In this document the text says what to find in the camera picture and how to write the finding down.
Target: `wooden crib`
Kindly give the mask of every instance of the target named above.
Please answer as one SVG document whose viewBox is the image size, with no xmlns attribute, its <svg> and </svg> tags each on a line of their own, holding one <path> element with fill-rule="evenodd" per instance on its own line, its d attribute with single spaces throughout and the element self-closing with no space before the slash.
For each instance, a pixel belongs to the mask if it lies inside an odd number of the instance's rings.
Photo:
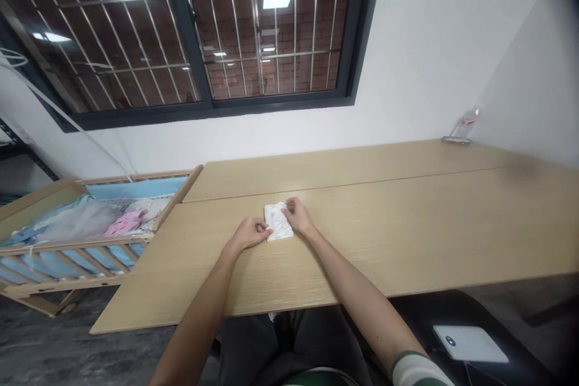
<svg viewBox="0 0 579 386">
<path fill-rule="evenodd" d="M 30 270 L 27 274 L 32 274 L 35 279 L 25 276 L 14 269 L 7 267 L 0 262 L 0 269 L 12 274 L 15 278 L 12 282 L 5 277 L 0 277 L 0 295 L 15 300 L 18 303 L 43 312 L 50 317 L 54 317 L 60 312 L 70 310 L 74 307 L 72 303 L 76 295 L 85 288 L 96 288 L 99 286 L 120 285 L 125 279 L 130 269 L 113 255 L 108 246 L 118 246 L 133 261 L 138 260 L 137 254 L 131 248 L 131 244 L 146 246 L 153 238 L 154 234 L 161 227 L 171 210 L 176 204 L 183 201 L 183 198 L 201 173 L 202 165 L 193 170 L 160 172 L 154 174 L 134 175 L 135 182 L 148 179 L 164 179 L 173 177 L 184 177 L 187 179 L 181 185 L 179 190 L 169 201 L 161 214 L 157 217 L 153 227 L 152 234 L 138 236 L 112 236 L 106 238 L 66 241 L 66 242 L 47 242 L 34 246 L 30 253 L 30 246 L 9 246 L 0 247 L 0 257 L 9 257 L 24 267 L 28 265 L 21 259 L 20 255 L 32 255 L 35 261 L 46 265 L 40 257 L 41 252 L 53 253 L 62 263 L 76 271 L 77 276 L 66 276 L 64 279 L 57 279 L 39 270 Z M 23 226 L 31 224 L 36 218 L 42 216 L 49 210 L 74 201 L 79 196 L 88 193 L 86 185 L 97 184 L 117 184 L 127 183 L 124 177 L 112 177 L 92 180 L 74 180 L 62 179 L 54 182 L 44 188 L 37 190 L 23 198 L 16 200 L 0 208 L 0 240 L 9 238 L 13 231 L 21 229 Z M 99 260 L 87 252 L 87 248 L 97 249 L 104 257 L 113 263 L 120 273 L 114 273 L 99 262 Z M 84 258 L 99 273 L 93 274 L 89 270 L 78 265 L 75 261 L 65 255 L 63 251 L 74 251 Z M 58 304 L 50 302 L 38 294 L 53 293 L 56 291 L 69 291 L 68 295 Z"/>
</svg>

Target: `brick wall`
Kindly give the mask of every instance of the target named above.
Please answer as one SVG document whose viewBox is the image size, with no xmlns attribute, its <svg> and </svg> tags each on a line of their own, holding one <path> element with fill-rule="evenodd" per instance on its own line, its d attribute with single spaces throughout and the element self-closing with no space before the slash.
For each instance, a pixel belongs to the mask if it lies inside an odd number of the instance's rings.
<svg viewBox="0 0 579 386">
<path fill-rule="evenodd" d="M 75 2 L 75 0 L 56 1 L 61 5 Z M 214 47 L 213 50 L 204 51 L 206 70 L 214 98 L 260 95 L 261 80 L 266 95 L 294 92 L 294 70 L 296 92 L 326 89 L 326 81 L 328 89 L 335 86 L 347 0 L 337 1 L 331 47 L 335 0 L 317 0 L 317 2 L 291 0 L 289 7 L 277 10 L 277 29 L 279 29 L 277 51 L 262 52 L 263 55 L 294 53 L 294 32 L 296 52 L 307 52 L 312 49 L 326 51 L 313 56 L 311 54 L 297 56 L 295 68 L 294 57 L 279 58 L 277 61 L 271 59 L 270 62 L 263 63 L 255 60 L 257 52 L 252 0 L 233 0 L 233 3 L 232 0 L 213 0 L 213 8 L 210 0 L 194 1 L 198 11 L 197 28 L 201 44 Z M 262 34 L 263 31 L 276 28 L 274 10 L 263 10 L 263 1 L 257 0 L 259 43 L 262 48 L 275 47 L 275 36 Z M 167 0 L 149 0 L 146 4 L 144 1 L 107 4 L 104 8 L 102 5 L 91 5 L 85 7 L 84 11 L 78 7 L 63 8 L 62 12 L 54 5 L 53 0 L 34 0 L 43 19 L 30 0 L 8 0 L 8 2 L 25 31 L 29 33 L 52 31 L 72 39 L 61 44 L 33 40 L 38 52 L 48 62 L 50 70 L 59 78 L 70 95 L 69 105 L 72 110 L 86 112 L 195 100 L 190 71 L 182 69 L 182 66 L 99 74 L 97 77 L 86 64 L 85 53 L 91 63 L 104 66 L 94 67 L 98 72 L 110 71 L 110 68 L 106 68 L 107 65 L 118 71 L 130 67 L 147 68 L 167 63 L 170 65 L 187 63 Z M 315 43 L 312 46 L 314 10 Z M 215 22 L 219 29 L 221 50 L 227 53 L 225 57 L 214 55 L 219 51 Z M 247 60 L 213 63 L 221 59 Z"/>
</svg>

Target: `forearm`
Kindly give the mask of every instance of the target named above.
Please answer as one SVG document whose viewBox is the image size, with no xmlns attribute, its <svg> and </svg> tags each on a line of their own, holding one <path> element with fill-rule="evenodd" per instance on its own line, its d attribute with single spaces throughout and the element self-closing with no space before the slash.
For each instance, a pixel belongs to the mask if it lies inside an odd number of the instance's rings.
<svg viewBox="0 0 579 386">
<path fill-rule="evenodd" d="M 223 317 L 239 254 L 237 249 L 224 247 L 169 341 L 149 386 L 197 384 Z"/>
<path fill-rule="evenodd" d="M 426 354 L 394 306 L 371 281 L 317 229 L 305 235 L 320 258 L 340 302 L 388 372 L 404 351 Z"/>
</svg>

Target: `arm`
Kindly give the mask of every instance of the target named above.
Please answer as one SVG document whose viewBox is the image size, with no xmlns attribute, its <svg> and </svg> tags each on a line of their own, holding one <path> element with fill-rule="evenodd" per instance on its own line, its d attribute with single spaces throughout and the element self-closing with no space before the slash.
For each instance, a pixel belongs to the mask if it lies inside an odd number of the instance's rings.
<svg viewBox="0 0 579 386">
<path fill-rule="evenodd" d="M 289 223 L 311 244 L 338 299 L 387 371 L 391 373 L 394 362 L 405 351 L 416 351 L 426 356 L 388 299 L 316 229 L 305 205 L 298 198 L 288 199 L 287 205 L 284 214 Z"/>
<path fill-rule="evenodd" d="M 149 386 L 194 385 L 199 382 L 217 329 L 235 262 L 241 252 L 271 235 L 259 218 L 244 219 L 227 242 L 213 270 L 193 298 L 167 345 Z"/>
</svg>

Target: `dark pants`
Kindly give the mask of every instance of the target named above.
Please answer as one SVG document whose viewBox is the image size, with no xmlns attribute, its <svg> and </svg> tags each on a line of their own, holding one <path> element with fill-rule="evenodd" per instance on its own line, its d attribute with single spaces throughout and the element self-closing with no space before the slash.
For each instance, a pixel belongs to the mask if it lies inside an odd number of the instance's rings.
<svg viewBox="0 0 579 386">
<path fill-rule="evenodd" d="M 339 306 L 290 315 L 293 348 L 284 349 L 267 315 L 226 318 L 221 326 L 219 386 L 277 386 L 317 367 L 341 370 L 372 386 L 362 351 Z"/>
</svg>

